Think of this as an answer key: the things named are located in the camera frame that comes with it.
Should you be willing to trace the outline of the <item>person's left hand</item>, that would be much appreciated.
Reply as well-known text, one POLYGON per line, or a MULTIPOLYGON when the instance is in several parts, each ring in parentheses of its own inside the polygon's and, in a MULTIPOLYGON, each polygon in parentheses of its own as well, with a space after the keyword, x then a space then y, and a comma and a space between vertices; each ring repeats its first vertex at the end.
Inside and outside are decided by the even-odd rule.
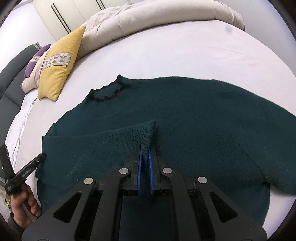
POLYGON ((38 204, 29 185, 18 194, 11 196, 13 220, 21 228, 26 229, 33 223, 33 217, 41 215, 41 207, 38 204))

